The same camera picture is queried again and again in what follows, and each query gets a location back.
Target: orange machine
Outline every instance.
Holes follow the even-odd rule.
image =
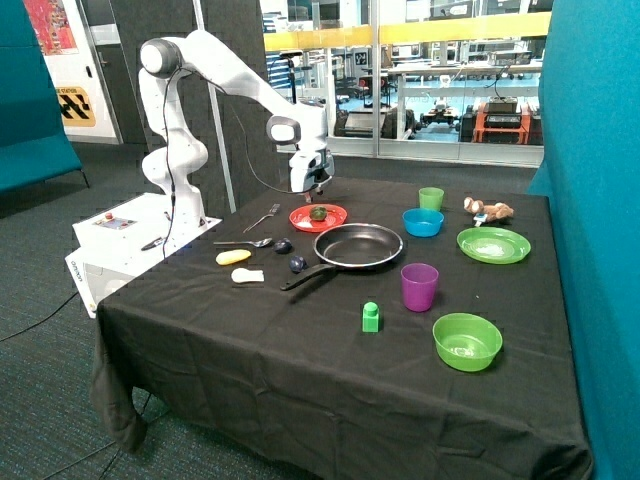
[[[472,142],[527,145],[531,129],[529,105],[516,99],[492,98],[482,102],[475,115]]]

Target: yellow railing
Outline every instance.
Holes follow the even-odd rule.
[[[544,12],[381,25],[380,44],[544,36],[549,31],[550,21],[551,12]],[[354,47],[371,45],[372,41],[370,25],[264,36],[267,52]]]

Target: black pole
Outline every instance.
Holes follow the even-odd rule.
[[[289,64],[289,81],[291,82],[291,93],[293,103],[296,103],[296,71],[295,66],[293,65],[293,60],[287,58],[287,63]]]

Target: teal panel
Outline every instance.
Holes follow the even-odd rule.
[[[22,0],[1,0],[0,191],[82,168]]]
[[[64,133],[0,147],[0,192],[80,170]]]
[[[0,48],[37,46],[38,41],[23,0],[2,0],[1,3]]]
[[[597,478],[640,471],[640,5],[554,4],[542,72],[543,166]]]
[[[38,47],[0,48],[0,146],[63,129],[60,106]]]

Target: yellow warning sign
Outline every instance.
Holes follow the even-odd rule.
[[[62,124],[65,127],[93,127],[96,117],[93,115],[89,95],[80,87],[56,88]]]

